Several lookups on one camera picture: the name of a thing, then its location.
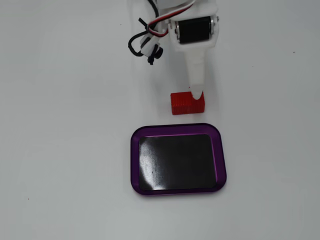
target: purple plastic tray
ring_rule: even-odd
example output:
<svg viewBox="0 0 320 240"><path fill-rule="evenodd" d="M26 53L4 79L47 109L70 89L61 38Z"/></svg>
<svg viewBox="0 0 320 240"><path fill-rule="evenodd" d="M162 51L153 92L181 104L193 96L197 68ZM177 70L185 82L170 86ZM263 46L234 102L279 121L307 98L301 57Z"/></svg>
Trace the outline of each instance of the purple plastic tray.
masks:
<svg viewBox="0 0 320 240"><path fill-rule="evenodd" d="M196 156L198 157L198 155L200 156L200 158L192 158L192 157L186 157L183 156L182 158L179 157L179 164L183 163L182 160L184 160L183 158L188 158L188 160L186 161L186 165L187 164L191 164L192 166L190 167L190 169L185 170L186 166L185 164L181 165L181 171L178 168L177 171L177 164L176 161L172 161L172 159L174 160L174 158L170 157L170 161L168 163L168 159L165 159L166 161L166 165L172 163L175 164L175 170L176 173L178 173L177 175L180 174L180 172L183 172L182 174L184 179L189 181L189 185L191 187L189 187L186 184L184 184L183 180L181 183L175 183L175 181L173 179L175 179L176 175L168 175L168 174L163 174L163 173L167 173L168 169L169 171L171 170L171 168L168 168L168 166L162 167L163 161L159 161L157 162L159 159L157 156L155 157L152 154L155 154L153 148L152 150L148 150L148 151L144 151L141 150L141 144L143 144L143 142L145 140L147 141L152 141L152 142L166 142L167 140L171 141L171 144L173 143L173 145L175 145L175 140L172 137L177 137L177 140L181 140L181 136L194 136L194 137L189 137L190 139L197 139L198 137L200 138L206 138L207 139L207 143L205 143L204 145L206 145L206 148L202 148L204 146L202 146L201 143L199 142L195 142L190 143L191 140L187 140L187 142L189 144L191 144L192 147L195 148L195 151L197 151L197 149L199 149L199 154L197 154ZM189 148L186 149L180 149L177 152L174 152L174 156L181 154L183 155L183 153L185 151L189 151ZM206 166L203 166L204 163L202 162L201 159L201 154L203 154L203 152L207 151L208 152L208 148L209 151L211 153L211 157L209 159L209 164L211 163L211 160L213 161L213 164L211 164L211 169L212 172L211 173L206 173L207 172L207 168ZM161 151L157 150L161 156L164 155L164 153ZM204 170L203 173L202 172L196 172L196 171L201 171L201 168L199 168L197 166L197 164L202 164L202 169ZM159 169L161 169L161 174L162 175L157 175L157 182L165 182L168 186L173 186L173 187L152 187L152 184L150 186L151 189L148 189L149 187L145 187L145 183L144 180L142 182L142 174L145 175L145 173L143 173L143 171L145 170L145 166L148 166L150 164L153 164L154 167L152 169L152 172L150 170L150 172L148 172L148 175L151 175L151 178L153 177L154 174L156 174L157 172L157 168L159 167ZM150 196L150 195L172 195L172 194L191 194L191 193L210 193L210 192L216 192L218 190L220 190L226 183L227 181L227 173L226 173L226 166L225 166L225 159L224 159L224 153L223 153L223 147L222 147L222 140L221 140L221 135L219 133L219 131L212 125L210 124L206 124L206 123L199 123L199 124L184 124L184 125L163 125L163 126L145 126L142 128L139 128L137 131L135 131L135 133L132 135L131 138L131 184L133 189L141 194L141 195L146 195L146 196ZM181 184L182 186L186 186L186 187L182 187L181 189L179 189L179 184Z"/></svg>

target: black wire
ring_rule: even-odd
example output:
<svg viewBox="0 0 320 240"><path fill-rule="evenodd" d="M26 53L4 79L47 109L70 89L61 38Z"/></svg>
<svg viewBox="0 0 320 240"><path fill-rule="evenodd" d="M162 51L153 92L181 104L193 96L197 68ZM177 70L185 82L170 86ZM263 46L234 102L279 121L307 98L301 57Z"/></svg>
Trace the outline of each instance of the black wire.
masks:
<svg viewBox="0 0 320 240"><path fill-rule="evenodd" d="M158 10L156 4L154 3L154 1L153 1L153 0L147 0L147 1L150 3L151 7L153 8L155 17L156 17L156 18L159 17L159 10ZM139 22L144 25L145 29L147 29L147 26L148 26L148 25L147 25L141 18L139 18ZM148 34L148 31L140 32L140 33L138 33L137 35L134 35L134 36L129 40L128 47L129 47L131 53L132 53L133 55L135 55L136 57L142 57L143 54L141 53L141 51L136 52L135 49L134 49L134 47L132 46L132 43L133 43L134 40L136 40L136 39L138 39L138 38L140 38L140 37L142 37L142 36L144 36L144 35L146 35L146 34ZM151 55L149 58L152 59L152 58L154 58L154 56L155 56L155 53L152 53L152 55Z"/></svg>
<svg viewBox="0 0 320 240"><path fill-rule="evenodd" d="M148 34L148 31L140 32L140 33L138 33L137 35L134 35L134 36L129 40L128 47L129 47L131 53L132 53L133 55L135 55L136 57L142 57L143 54L141 53L141 51L136 52L135 49L134 49L134 47L132 46L132 43L133 43L134 40L136 40L136 39L138 39L138 38L140 38L140 37L142 37L142 36L144 36L144 35L146 35L146 34Z"/></svg>
<svg viewBox="0 0 320 240"><path fill-rule="evenodd" d="M158 8L156 6L156 4L154 3L153 0L148 0L148 2L150 3L151 7L153 8L154 10L154 13L155 13L155 17L159 17L159 11L158 11Z"/></svg>

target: wire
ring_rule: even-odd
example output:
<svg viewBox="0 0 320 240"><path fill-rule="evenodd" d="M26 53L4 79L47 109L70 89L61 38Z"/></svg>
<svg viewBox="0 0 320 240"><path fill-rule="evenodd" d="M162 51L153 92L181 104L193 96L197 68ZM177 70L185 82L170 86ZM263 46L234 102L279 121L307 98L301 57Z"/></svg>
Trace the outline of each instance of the wire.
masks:
<svg viewBox="0 0 320 240"><path fill-rule="evenodd" d="M150 3L151 7L153 8L154 13L155 13L155 17L156 18L159 17L159 10L158 10L156 4L154 3L154 1L153 0L147 0L147 1Z"/></svg>
<svg viewBox="0 0 320 240"><path fill-rule="evenodd" d="M156 4L154 3L154 1L153 1L153 0L147 0L147 1L150 3L151 7L153 8L155 17L156 17L156 18L159 17L159 10L158 10ZM145 29L147 29L148 25L145 24L145 22L144 22L141 18L139 18L139 22L144 25ZM136 39L138 39L138 38L140 38L140 37L142 37L142 36L144 36L144 35L146 35L146 34L148 34L148 31L140 32L140 33L138 33L137 35L134 35L134 36L129 40L128 47L129 47L131 53L132 53L133 55L135 55L136 57L142 57L143 54L141 53L141 51L136 52L135 49L134 49L134 47L132 46L132 43L134 42L134 40L136 40Z"/></svg>
<svg viewBox="0 0 320 240"><path fill-rule="evenodd" d="M185 11L187 11L189 8L191 8L194 3L196 2L196 0L192 0L190 3L188 3L187 5L184 5L182 6L181 8L179 9L176 9L174 11L171 11L167 14L164 14L162 16L159 16L159 10L155 4L155 2L153 0L147 0L151 7L153 8L153 11L154 11L154 14L155 14L155 19L153 21L151 21L149 24L146 24L141 18L139 18L139 22L141 24L143 24L144 28L146 31L143 31L143 32L140 32L136 35L134 35L130 40L129 40L129 43L128 43L128 47L131 51L131 53L133 55L135 55L136 57L142 57L144 56L144 54L141 53L141 50L139 52L136 52L135 49L133 48L132 46L132 43L134 40L142 37L142 36L145 36L147 34L151 34L153 36L156 36L156 37L159 37L159 38L162 38L164 36L166 36L168 33L169 33L169 29L167 28L166 31L164 33L160 33L158 31L155 30L155 28L157 27L157 24L162 22L162 21L165 21L167 19L170 19L174 16L177 16ZM150 37L148 37L141 45L141 49L143 48L143 46L148 42L150 41ZM161 57L161 55L163 54L163 49L161 47L159 47L159 45L155 45L154 46L154 49L152 51L152 54L151 56L148 57L148 63L150 65L153 65L155 59L159 59Z"/></svg>
<svg viewBox="0 0 320 240"><path fill-rule="evenodd" d="M159 22L162 22L164 20L167 20L167 19L170 19L174 16L177 16L185 11L187 11L189 8L191 8L194 4L195 4L196 0L192 0L189 4L179 8L179 9L176 9L174 11L171 11L171 12L168 12L167 14L164 14L162 16L158 16L156 17L155 20L151 21L149 24L148 24L148 27L147 27L147 31L154 35L154 36L157 36L159 38L162 38L164 36L166 36L168 33L169 33L169 30L167 29L165 31L165 33L159 33L158 31L155 31L154 28L155 26L159 23Z"/></svg>

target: red wire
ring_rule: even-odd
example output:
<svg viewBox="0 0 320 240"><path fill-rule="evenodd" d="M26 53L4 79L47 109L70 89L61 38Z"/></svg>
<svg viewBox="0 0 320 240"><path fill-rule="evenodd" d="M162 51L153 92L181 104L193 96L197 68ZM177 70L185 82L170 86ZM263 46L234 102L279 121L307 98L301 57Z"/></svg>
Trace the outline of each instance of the red wire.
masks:
<svg viewBox="0 0 320 240"><path fill-rule="evenodd" d="M192 6L193 6L193 5L185 8L185 9L181 9L181 10L179 10L179 11L173 12L173 13L170 14L170 15L165 15L165 16L163 16L163 17L161 17L161 18L158 18L158 19L153 20L152 22L150 22L150 23L148 24L148 27L147 27L148 32L151 33L152 35L156 36L156 37L159 37L159 38L162 38L162 37L166 36L166 35L169 33L169 30L168 30L168 29L166 30L165 33L155 33L154 31L152 31L152 32L150 31L150 26L151 26L151 25L154 25L154 24L157 24L157 23L159 23L159 22L162 22L162 21L164 21L164 20L167 20L167 19L169 19L169 18L172 18L172 17L174 17L174 16L176 16L176 15L179 15L179 14L185 12L186 10L188 10L189 8L191 8Z"/></svg>

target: purple tray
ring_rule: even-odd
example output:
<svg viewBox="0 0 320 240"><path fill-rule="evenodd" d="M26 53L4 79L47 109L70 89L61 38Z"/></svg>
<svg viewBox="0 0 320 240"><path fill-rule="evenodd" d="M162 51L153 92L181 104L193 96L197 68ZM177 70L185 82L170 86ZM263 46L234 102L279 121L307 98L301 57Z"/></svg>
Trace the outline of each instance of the purple tray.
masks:
<svg viewBox="0 0 320 240"><path fill-rule="evenodd" d="M145 126L131 138L131 184L141 195L210 193L227 181L219 131L206 123Z"/></svg>

